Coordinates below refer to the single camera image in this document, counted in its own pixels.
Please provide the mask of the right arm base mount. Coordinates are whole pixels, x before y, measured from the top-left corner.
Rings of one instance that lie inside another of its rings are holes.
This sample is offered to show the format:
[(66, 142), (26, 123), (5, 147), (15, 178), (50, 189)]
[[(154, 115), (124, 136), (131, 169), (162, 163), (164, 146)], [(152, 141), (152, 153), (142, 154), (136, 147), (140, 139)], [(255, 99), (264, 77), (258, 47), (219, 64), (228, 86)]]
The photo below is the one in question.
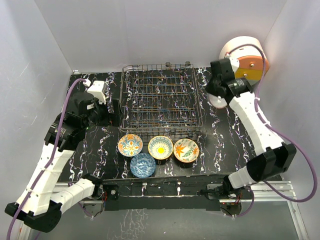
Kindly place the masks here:
[(204, 196), (208, 200), (250, 200), (252, 199), (251, 190), (249, 187), (224, 190), (222, 184), (209, 183), (198, 191), (197, 195)]

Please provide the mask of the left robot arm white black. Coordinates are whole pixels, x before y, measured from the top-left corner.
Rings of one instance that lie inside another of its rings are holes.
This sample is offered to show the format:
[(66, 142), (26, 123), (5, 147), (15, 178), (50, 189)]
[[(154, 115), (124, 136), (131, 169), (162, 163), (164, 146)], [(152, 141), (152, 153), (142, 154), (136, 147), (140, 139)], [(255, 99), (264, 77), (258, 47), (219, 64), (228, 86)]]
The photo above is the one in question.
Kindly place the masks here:
[(85, 198), (99, 199), (103, 195), (102, 181), (86, 174), (61, 192), (54, 193), (67, 161), (75, 153), (86, 132), (96, 126), (119, 127), (123, 120), (120, 101), (112, 100), (113, 112), (106, 103), (88, 92), (68, 94), (62, 112), (50, 126), (36, 169), (22, 195), (7, 204), (5, 213), (21, 220), (31, 229), (48, 233), (60, 221), (63, 213)]

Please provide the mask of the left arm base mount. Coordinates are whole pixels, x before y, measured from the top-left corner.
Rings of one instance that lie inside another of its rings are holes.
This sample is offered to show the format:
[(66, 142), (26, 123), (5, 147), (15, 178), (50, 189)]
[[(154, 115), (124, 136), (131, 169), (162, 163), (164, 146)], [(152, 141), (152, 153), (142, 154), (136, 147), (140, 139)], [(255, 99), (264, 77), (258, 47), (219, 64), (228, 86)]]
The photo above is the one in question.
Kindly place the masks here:
[(116, 184), (105, 184), (102, 186), (102, 201), (116, 201), (119, 198), (119, 186)]

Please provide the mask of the yellow sun pattern bowl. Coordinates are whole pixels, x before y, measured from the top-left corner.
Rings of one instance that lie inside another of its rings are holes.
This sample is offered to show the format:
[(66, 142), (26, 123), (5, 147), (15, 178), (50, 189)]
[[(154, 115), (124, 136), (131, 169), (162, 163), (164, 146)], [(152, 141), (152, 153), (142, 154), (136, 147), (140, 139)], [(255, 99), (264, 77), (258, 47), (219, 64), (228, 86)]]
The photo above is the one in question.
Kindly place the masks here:
[(156, 160), (168, 159), (174, 150), (172, 140), (164, 135), (153, 137), (148, 143), (148, 153)]

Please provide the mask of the aluminium frame rail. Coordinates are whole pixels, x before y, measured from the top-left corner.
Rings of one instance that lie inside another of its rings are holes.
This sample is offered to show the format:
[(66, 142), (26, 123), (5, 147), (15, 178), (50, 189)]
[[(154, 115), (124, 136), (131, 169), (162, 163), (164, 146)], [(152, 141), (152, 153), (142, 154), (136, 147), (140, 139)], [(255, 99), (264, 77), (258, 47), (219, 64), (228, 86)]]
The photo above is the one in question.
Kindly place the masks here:
[(252, 185), (252, 199), (210, 200), (198, 191), (221, 175), (122, 179), (118, 200), (84, 200), (42, 240), (306, 240), (293, 185)]

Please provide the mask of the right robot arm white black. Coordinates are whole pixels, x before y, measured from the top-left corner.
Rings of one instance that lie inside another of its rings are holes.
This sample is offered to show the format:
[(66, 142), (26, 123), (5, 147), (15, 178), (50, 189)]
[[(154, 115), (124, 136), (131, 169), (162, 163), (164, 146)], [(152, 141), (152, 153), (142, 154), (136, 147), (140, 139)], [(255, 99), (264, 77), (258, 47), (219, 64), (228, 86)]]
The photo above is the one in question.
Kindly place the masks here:
[(228, 58), (210, 63), (211, 78), (205, 90), (210, 104), (221, 109), (229, 106), (239, 117), (248, 133), (255, 157), (246, 166), (224, 177), (222, 185), (208, 193), (230, 199), (240, 194), (246, 186), (261, 182), (288, 170), (296, 147), (267, 128), (267, 121), (258, 116), (259, 107), (253, 88), (246, 78), (236, 78)]

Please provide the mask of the round three-colour drawer unit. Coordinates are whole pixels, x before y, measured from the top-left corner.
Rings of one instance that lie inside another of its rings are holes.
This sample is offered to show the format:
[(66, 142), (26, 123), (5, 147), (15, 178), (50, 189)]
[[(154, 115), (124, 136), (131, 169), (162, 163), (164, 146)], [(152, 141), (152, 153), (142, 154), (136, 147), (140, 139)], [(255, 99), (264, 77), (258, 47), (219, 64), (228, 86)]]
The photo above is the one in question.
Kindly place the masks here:
[(263, 74), (263, 48), (258, 39), (251, 36), (238, 36), (229, 40), (222, 48), (219, 58), (234, 57), (239, 60), (236, 78), (246, 78), (250, 85), (258, 83)]

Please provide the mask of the orange flower green leaf bowl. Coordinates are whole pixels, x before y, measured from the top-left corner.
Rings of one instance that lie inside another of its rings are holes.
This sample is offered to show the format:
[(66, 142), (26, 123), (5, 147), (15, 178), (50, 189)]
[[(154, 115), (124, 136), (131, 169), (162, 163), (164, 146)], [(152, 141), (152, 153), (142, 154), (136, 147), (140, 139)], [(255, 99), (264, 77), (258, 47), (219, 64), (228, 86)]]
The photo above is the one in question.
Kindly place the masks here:
[(198, 158), (200, 150), (195, 141), (182, 138), (174, 144), (173, 153), (178, 161), (192, 163)]

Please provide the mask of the orange blue floral bowl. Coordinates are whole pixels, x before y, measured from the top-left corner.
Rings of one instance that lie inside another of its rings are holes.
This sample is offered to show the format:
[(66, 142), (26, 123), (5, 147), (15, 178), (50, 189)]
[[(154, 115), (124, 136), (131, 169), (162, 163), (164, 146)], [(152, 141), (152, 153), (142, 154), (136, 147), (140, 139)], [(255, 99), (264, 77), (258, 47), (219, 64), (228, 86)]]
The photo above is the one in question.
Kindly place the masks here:
[(124, 135), (117, 144), (118, 151), (125, 157), (134, 157), (143, 149), (143, 141), (136, 134)]

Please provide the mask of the blue white pattern bowl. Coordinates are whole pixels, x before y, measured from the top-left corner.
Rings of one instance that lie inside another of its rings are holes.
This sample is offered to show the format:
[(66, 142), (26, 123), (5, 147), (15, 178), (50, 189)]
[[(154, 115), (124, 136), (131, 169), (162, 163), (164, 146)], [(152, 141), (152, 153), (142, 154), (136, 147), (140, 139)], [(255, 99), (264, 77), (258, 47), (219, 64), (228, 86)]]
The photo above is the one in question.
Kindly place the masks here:
[(148, 178), (156, 170), (156, 160), (148, 153), (139, 153), (131, 159), (130, 171), (137, 178)]

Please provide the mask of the grey wire dish rack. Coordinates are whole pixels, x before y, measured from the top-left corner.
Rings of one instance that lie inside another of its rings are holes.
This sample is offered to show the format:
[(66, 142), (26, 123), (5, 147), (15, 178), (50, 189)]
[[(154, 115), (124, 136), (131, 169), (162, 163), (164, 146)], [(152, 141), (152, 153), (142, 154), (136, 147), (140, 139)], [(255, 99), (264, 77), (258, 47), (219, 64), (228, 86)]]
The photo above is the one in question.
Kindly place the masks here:
[(201, 99), (189, 61), (128, 65), (122, 69), (120, 83), (123, 133), (146, 140), (158, 135), (173, 140), (201, 135)]

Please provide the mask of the grey speckled bowl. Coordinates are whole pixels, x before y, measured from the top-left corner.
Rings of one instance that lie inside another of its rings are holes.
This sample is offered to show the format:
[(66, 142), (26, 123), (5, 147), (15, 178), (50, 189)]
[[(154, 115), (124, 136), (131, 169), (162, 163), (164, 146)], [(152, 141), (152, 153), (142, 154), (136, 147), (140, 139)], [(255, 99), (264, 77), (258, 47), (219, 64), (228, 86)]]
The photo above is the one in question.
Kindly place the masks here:
[(215, 96), (208, 93), (207, 98), (210, 104), (217, 109), (223, 109), (228, 105), (226, 100), (224, 98), (221, 98), (220, 96)]

